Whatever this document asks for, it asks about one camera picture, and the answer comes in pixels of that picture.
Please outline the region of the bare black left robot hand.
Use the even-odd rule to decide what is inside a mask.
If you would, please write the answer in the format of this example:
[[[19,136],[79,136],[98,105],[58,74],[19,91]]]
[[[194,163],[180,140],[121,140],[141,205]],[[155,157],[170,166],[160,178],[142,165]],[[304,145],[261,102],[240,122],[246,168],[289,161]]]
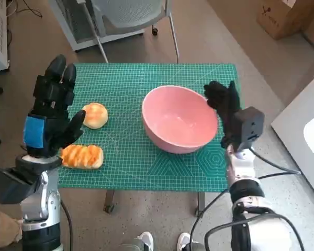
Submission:
[[[38,75],[34,105],[25,121],[24,144],[28,155],[48,158],[73,144],[82,134],[86,112],[69,118],[68,107],[75,97],[76,66],[57,55],[43,75]]]

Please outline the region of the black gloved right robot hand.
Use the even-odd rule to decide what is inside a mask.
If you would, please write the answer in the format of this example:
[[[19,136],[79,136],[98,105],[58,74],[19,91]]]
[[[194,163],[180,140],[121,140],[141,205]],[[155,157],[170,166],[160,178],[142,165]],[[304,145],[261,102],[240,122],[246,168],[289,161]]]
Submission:
[[[204,95],[207,98],[208,106],[214,109],[220,117],[224,132],[221,146],[226,149],[235,138],[232,129],[233,115],[241,110],[240,97],[235,82],[231,81],[226,87],[218,81],[211,81],[204,85]]]

